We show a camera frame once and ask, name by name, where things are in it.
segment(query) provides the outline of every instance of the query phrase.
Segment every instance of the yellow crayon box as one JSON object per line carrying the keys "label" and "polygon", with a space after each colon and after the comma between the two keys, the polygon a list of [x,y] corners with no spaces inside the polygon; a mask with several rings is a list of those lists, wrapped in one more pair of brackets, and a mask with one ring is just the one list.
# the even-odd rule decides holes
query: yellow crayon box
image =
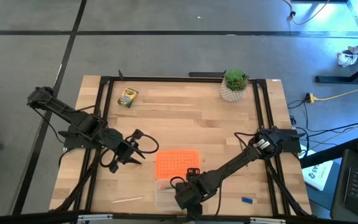
{"label": "yellow crayon box", "polygon": [[118,99],[118,104],[130,108],[137,94],[138,91],[126,88],[124,92],[122,92],[121,97]]}

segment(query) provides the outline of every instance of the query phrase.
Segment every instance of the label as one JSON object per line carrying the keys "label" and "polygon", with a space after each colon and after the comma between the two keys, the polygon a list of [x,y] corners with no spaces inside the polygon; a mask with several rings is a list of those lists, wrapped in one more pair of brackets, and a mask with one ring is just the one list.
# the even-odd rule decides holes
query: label
{"label": "label", "polygon": [[261,139],[259,142],[254,144],[254,147],[259,147],[263,143],[265,143],[265,140]]}
{"label": "label", "polygon": [[266,147],[269,146],[269,145],[270,145],[270,143],[267,141],[267,142],[263,143],[263,144],[260,146],[260,149],[264,149],[264,148],[266,148]]}

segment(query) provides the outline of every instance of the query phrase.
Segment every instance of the paper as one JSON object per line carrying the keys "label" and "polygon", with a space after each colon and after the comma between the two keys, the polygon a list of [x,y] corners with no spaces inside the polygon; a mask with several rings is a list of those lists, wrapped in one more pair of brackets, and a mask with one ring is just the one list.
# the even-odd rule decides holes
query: paper
{"label": "paper", "polygon": [[[313,150],[309,150],[308,156],[314,153]],[[323,191],[332,166],[333,161],[327,161],[319,165],[304,168],[302,169],[303,179],[307,184]]]}

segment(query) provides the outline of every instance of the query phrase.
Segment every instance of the potted plant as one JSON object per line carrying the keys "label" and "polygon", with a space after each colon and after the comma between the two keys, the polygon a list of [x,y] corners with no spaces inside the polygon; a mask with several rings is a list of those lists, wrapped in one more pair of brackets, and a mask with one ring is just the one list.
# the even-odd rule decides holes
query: potted plant
{"label": "potted plant", "polygon": [[221,84],[221,97],[228,102],[240,100],[246,90],[248,78],[241,70],[226,70]]}

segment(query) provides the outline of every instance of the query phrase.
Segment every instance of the wooden table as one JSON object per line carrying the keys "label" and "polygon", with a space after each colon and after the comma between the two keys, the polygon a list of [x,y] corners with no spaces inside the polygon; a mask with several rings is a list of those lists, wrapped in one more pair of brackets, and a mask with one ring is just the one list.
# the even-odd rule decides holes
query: wooden table
{"label": "wooden table", "polygon": [[[100,76],[84,76],[76,108],[94,105]],[[238,102],[228,103],[219,96],[219,83],[196,82],[114,82],[109,108],[110,128],[120,131],[124,137],[137,128],[153,136],[160,143],[160,150],[192,149],[200,152],[201,171],[217,169],[240,151],[236,131],[254,133],[258,129],[254,92],[251,85]],[[273,120],[279,128],[291,128],[282,83],[280,80],[267,80]],[[125,88],[139,91],[131,108],[117,104]],[[262,112],[265,126],[267,117],[263,97]],[[152,150],[155,146],[148,139],[139,141],[139,148]],[[50,208],[56,208],[69,195],[78,182],[84,149],[76,149],[65,155],[60,166]],[[142,165],[120,165],[118,172],[110,173],[99,167],[92,202],[92,212],[114,213],[184,213],[156,210],[155,194],[155,154],[146,154],[146,160],[133,154]],[[306,187],[298,159],[290,153],[282,153],[282,167],[285,183],[296,201],[304,210],[311,213]],[[112,159],[106,154],[104,163]],[[80,208],[85,207],[86,193],[83,191]],[[283,213],[280,191],[276,186],[278,209]],[[142,200],[112,203],[114,200],[143,196]],[[254,199],[253,204],[241,202],[241,197]],[[218,195],[203,203],[203,214],[214,215],[218,205]],[[257,160],[243,167],[223,182],[220,215],[271,216],[272,209],[264,162]]]}

